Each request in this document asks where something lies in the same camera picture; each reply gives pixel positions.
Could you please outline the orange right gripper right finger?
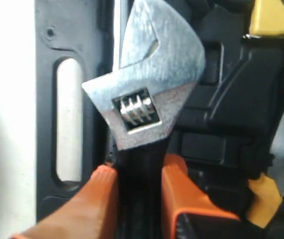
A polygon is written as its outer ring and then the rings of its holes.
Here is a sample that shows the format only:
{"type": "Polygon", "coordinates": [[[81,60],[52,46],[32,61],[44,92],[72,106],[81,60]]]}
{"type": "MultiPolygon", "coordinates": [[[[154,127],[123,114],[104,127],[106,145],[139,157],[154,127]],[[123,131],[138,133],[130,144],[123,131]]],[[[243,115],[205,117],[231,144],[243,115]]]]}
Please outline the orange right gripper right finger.
{"type": "Polygon", "coordinates": [[[184,159],[175,154],[164,157],[161,170],[161,212],[161,229],[165,239],[176,238],[177,219],[182,214],[236,222],[240,220],[237,215],[214,205],[208,195],[189,178],[184,159]]]}

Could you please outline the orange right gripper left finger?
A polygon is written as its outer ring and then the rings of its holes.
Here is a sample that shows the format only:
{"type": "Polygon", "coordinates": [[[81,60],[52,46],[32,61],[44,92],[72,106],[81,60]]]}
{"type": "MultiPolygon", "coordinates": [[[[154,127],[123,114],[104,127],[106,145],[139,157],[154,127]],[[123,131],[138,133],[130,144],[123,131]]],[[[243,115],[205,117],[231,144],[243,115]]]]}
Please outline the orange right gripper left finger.
{"type": "Polygon", "coordinates": [[[119,210],[117,171],[99,166],[67,203],[14,239],[113,239],[119,210]]]}

